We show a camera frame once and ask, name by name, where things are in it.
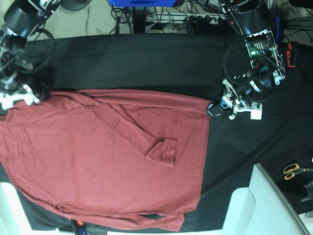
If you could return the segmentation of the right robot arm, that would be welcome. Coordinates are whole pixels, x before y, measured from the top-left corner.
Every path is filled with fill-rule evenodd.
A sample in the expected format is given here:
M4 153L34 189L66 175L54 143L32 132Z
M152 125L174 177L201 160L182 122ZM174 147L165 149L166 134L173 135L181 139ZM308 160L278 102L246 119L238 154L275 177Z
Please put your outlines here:
M0 109L7 111L15 103L38 104L47 96L46 85L35 79L55 50L53 35L43 28L46 20L59 7L58 0L15 0L4 14L0 27ZM50 53L37 64L22 58L29 37L44 34L51 43Z

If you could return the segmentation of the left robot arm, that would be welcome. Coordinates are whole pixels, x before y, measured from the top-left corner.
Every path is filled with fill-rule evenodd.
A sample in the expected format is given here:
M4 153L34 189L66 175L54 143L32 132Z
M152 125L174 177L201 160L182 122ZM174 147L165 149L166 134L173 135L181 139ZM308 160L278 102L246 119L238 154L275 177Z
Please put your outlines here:
M261 120L263 103L285 79L285 65L272 30L271 14L263 0L220 0L220 12L244 42L250 59L250 70L232 76L228 62L239 42L231 45L223 59L224 90L207 108L218 117L229 114L233 120L238 113L248 112L251 120Z

